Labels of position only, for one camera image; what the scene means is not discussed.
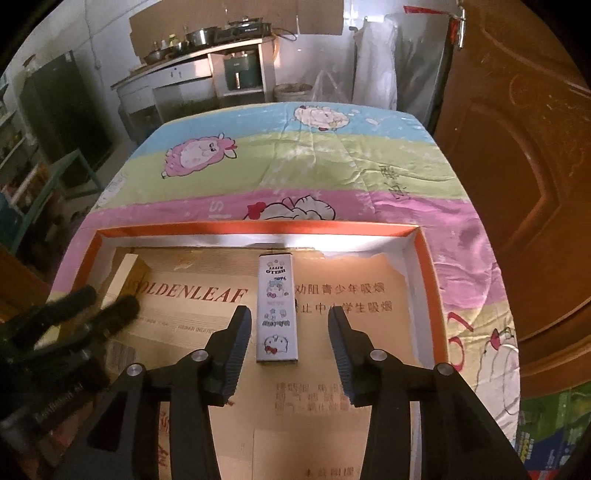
cigarette box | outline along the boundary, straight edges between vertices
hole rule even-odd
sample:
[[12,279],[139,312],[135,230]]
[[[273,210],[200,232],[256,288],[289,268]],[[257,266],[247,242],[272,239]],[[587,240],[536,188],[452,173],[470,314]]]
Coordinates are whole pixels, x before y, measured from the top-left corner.
[[261,255],[258,280],[256,361],[296,361],[296,296],[291,254]]

brown door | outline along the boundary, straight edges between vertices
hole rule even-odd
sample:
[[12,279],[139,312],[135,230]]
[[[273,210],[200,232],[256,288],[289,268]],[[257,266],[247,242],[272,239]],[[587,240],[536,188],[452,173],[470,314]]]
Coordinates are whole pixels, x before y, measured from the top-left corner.
[[484,224],[524,397],[591,380],[591,93],[520,0],[464,0],[435,139]]
[[43,305],[50,286],[0,245],[0,323],[33,305]]

cardboard sheet on wall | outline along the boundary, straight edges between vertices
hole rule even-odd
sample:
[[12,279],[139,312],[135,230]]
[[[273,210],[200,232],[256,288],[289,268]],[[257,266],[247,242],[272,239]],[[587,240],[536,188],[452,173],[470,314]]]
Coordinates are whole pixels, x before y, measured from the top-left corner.
[[206,27],[223,27],[243,17],[263,17],[273,27],[300,33],[341,35],[343,0],[160,0],[129,19],[129,35],[135,54],[143,59],[154,49],[154,41]]
[[344,10],[343,0],[298,0],[300,33],[341,35]]
[[228,21],[259,18],[272,27],[297,32],[297,3],[293,0],[226,0]]
[[184,39],[188,32],[227,22],[222,2],[211,0],[160,0],[129,18],[129,38],[135,54],[143,59],[154,49],[154,41],[168,40],[175,34]]

drawer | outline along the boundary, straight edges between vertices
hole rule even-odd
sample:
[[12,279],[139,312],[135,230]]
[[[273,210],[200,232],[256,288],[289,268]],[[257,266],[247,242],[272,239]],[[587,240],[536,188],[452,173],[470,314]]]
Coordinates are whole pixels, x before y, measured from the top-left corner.
[[154,95],[150,87],[144,87],[136,92],[121,96],[121,103],[127,113],[134,113],[155,105]]
[[212,71],[209,68],[209,60],[200,59],[150,73],[148,78],[150,79],[150,86],[152,88],[159,88],[174,85],[175,83],[210,77],[211,75]]
[[129,83],[117,88],[117,94],[119,97],[123,97],[123,95],[128,95],[129,93],[136,92],[141,90],[144,87],[149,86],[150,83],[147,77],[140,77],[135,80],[131,80]]

black refrigerator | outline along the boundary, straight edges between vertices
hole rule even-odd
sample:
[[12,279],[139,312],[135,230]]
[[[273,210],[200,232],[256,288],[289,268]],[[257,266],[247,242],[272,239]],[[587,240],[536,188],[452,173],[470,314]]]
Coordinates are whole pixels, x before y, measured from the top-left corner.
[[[71,51],[27,78],[20,102],[50,163],[79,148],[96,171],[111,152],[112,143]],[[79,162],[74,162],[61,179],[66,187],[75,187],[85,183],[88,174]]]

